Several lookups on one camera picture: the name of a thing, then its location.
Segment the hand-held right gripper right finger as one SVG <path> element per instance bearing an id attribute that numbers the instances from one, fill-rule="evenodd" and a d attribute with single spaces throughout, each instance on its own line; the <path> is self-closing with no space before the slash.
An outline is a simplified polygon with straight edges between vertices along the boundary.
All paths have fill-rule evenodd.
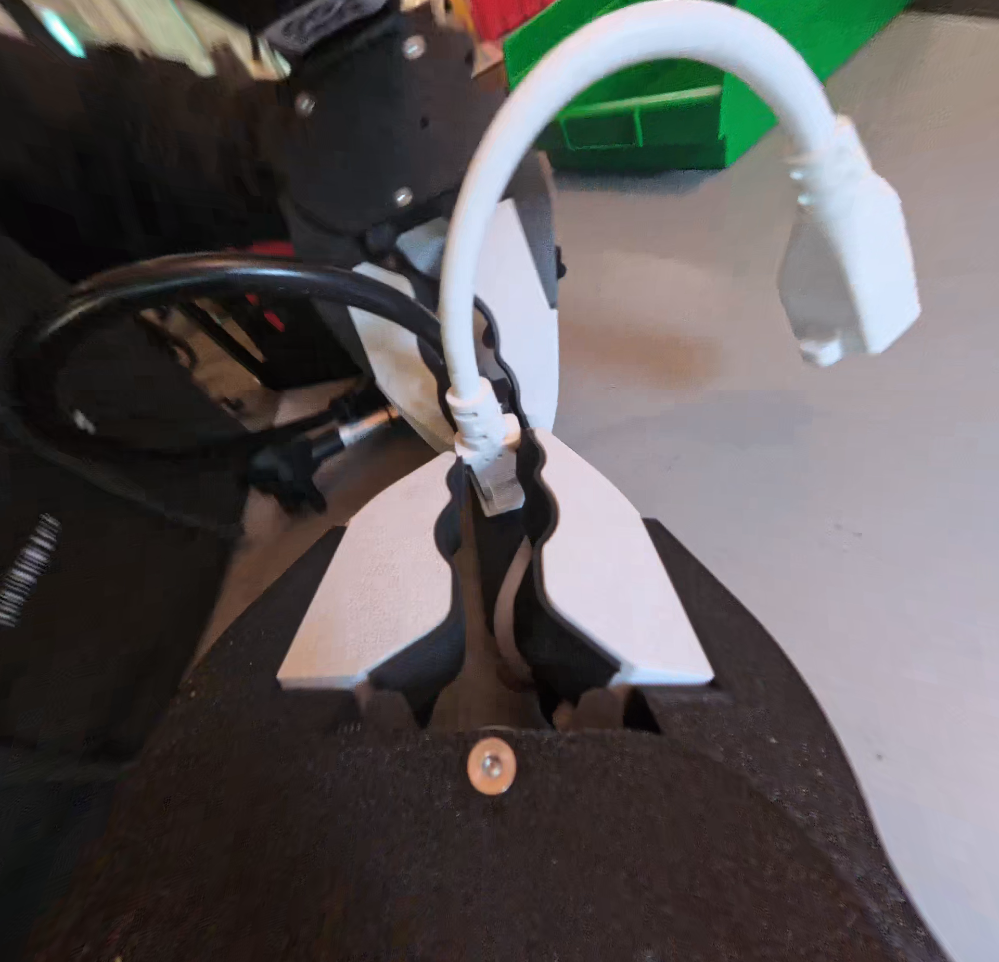
<path id="1" fill-rule="evenodd" d="M 698 696 L 715 671 L 642 516 L 544 429 L 522 432 L 516 677 L 547 726 L 591 692 Z"/>

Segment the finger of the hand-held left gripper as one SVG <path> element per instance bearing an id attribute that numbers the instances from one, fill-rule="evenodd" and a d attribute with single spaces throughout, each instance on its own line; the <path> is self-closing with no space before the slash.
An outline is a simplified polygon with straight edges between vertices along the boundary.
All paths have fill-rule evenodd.
<path id="1" fill-rule="evenodd" d="M 417 336 L 366 310 L 350 307 L 349 314 L 381 393 L 431 449 L 452 451 L 455 433 Z"/>
<path id="2" fill-rule="evenodd" d="M 553 429 L 558 405 L 557 309 L 548 303 L 529 237 L 511 198 L 498 204 L 476 275 L 477 357 L 506 408 Z"/>

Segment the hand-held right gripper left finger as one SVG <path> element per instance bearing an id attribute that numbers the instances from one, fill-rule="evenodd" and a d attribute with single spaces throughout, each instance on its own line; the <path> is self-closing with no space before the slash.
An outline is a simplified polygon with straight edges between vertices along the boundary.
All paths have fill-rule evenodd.
<path id="1" fill-rule="evenodd" d="M 353 516 L 277 672 L 283 690 L 394 692 L 430 722 L 465 663 L 465 495 L 465 468 L 445 452 Z"/>

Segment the person's left forearm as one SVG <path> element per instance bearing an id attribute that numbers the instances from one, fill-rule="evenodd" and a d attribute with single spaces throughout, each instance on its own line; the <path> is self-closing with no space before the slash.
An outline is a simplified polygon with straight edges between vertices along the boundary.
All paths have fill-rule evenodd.
<path id="1" fill-rule="evenodd" d="M 116 46 L 87 57 L 2 36 L 1 224 L 66 281 L 134 261 L 287 243 L 273 81 Z"/>

